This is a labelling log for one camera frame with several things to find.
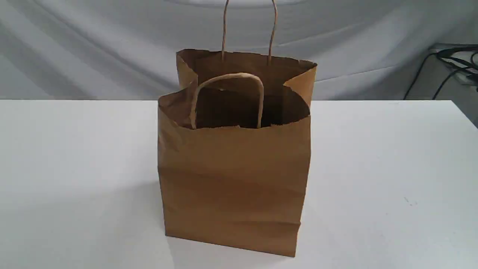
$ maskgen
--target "brown paper bag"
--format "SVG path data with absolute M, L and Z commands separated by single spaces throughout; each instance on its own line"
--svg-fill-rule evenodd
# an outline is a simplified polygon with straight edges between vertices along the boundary
M 316 64 L 224 43 L 178 52 L 183 90 L 159 99 L 166 235 L 294 257 Z

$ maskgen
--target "white tabletop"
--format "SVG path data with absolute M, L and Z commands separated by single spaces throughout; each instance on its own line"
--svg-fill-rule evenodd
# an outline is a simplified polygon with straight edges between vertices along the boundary
M 314 101 L 297 257 L 164 236 L 154 101 L 0 101 L 0 268 L 478 268 L 450 101 Z

